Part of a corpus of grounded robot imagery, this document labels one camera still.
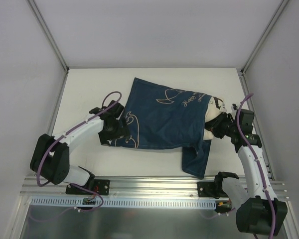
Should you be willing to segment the blue whale pillowcase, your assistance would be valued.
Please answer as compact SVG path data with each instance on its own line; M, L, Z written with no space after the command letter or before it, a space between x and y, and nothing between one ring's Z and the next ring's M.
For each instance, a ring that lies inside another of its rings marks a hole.
M111 146L144 150L182 149L182 171L204 178L211 140L204 139L211 95L173 89L135 78L121 117L128 138Z

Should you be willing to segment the cream white pillow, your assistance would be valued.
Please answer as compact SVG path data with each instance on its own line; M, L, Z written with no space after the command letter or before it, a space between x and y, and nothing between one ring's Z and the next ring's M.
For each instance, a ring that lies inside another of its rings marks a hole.
M222 112L227 112L224 99L212 96L208 102L204 126L206 126L208 122L218 117ZM212 140L213 138L214 134L211 131L204 128L203 139Z

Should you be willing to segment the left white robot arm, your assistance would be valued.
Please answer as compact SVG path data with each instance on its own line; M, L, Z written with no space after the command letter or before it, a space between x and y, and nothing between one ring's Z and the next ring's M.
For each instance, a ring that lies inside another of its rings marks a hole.
M82 167L70 164L70 154L89 137L97 135L101 145L109 146L116 139L127 138L130 132L125 119L120 119L124 106L116 101L89 111L86 118L71 129L57 134L43 134L38 138L30 162L30 169L48 183L68 183L82 194L94 189L95 175Z

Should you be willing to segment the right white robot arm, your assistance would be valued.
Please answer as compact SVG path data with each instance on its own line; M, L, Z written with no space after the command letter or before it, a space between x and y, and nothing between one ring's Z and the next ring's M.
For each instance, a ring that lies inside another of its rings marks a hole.
M288 209L274 192L263 159L260 137L253 133L254 113L238 108L236 113L226 112L221 99L212 98L205 116L205 131L215 138L225 136L235 147L246 178L246 187L234 173L219 172L214 179L214 193L228 196L236 210L236 226L242 233L277 236Z

